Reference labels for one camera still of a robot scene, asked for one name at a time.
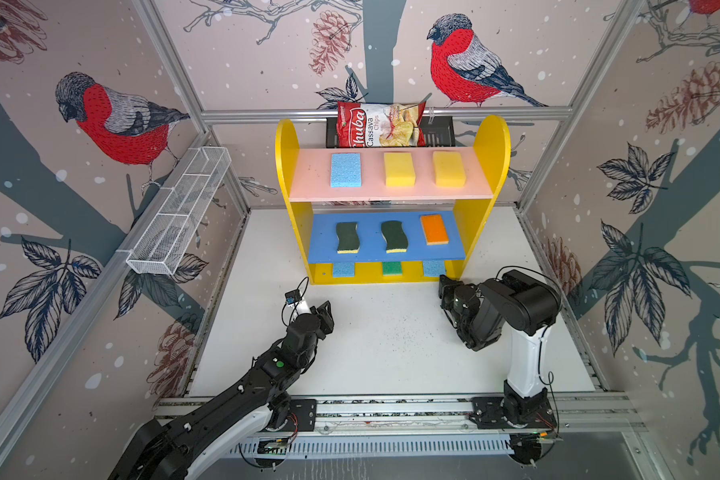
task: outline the black mesh basket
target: black mesh basket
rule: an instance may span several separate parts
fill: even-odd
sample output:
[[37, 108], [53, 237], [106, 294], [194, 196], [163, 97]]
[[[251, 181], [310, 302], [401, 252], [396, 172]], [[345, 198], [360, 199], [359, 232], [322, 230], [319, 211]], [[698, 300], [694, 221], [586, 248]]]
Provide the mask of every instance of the black mesh basket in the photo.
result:
[[[424, 135], [426, 147], [455, 147], [454, 121], [452, 117], [422, 117], [419, 126]], [[338, 148], [338, 132], [336, 119], [326, 119], [326, 148]]]

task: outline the yellow sponge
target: yellow sponge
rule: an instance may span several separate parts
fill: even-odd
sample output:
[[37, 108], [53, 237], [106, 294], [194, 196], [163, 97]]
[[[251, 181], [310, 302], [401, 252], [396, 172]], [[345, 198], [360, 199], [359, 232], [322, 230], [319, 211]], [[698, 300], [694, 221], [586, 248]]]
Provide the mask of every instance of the yellow sponge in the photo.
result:
[[457, 151], [436, 151], [434, 162], [434, 183], [438, 187], [463, 187], [467, 183], [461, 154]]
[[411, 154], [385, 153], [384, 172], [387, 175], [387, 187], [413, 187], [416, 183]]

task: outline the chip bag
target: chip bag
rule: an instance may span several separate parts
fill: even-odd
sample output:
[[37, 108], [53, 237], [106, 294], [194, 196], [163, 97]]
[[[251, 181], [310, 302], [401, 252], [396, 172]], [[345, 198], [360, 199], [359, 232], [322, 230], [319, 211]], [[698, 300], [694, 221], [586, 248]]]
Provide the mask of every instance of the chip bag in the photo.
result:
[[426, 102], [413, 105], [338, 102], [338, 146], [423, 147], [422, 122]]

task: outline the white table surface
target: white table surface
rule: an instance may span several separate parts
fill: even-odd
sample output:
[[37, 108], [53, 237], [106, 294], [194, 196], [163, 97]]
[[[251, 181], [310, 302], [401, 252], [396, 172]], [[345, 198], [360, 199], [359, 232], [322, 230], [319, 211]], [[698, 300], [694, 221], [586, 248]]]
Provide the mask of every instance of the white table surface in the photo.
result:
[[[496, 207], [462, 280], [480, 282], [505, 265], [539, 269], [513, 210]], [[284, 335], [283, 295], [305, 274], [288, 213], [254, 210], [192, 382], [192, 396], [221, 393], [250, 368], [253, 356]], [[479, 352], [466, 348], [440, 309], [435, 282], [310, 285], [306, 298], [311, 305], [330, 300], [336, 328], [318, 344], [312, 368], [288, 389], [292, 395], [503, 391], [509, 325], [495, 344]], [[548, 335], [546, 370], [554, 372], [555, 391], [594, 390], [561, 316]]]

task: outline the white wire basket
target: white wire basket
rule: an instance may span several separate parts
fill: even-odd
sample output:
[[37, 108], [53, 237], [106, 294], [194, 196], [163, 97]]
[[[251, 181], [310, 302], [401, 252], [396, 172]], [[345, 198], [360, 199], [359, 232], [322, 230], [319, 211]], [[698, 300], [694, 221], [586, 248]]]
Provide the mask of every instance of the white wire basket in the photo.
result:
[[126, 263], [137, 274], [173, 275], [230, 167], [230, 152], [201, 147], [171, 188]]

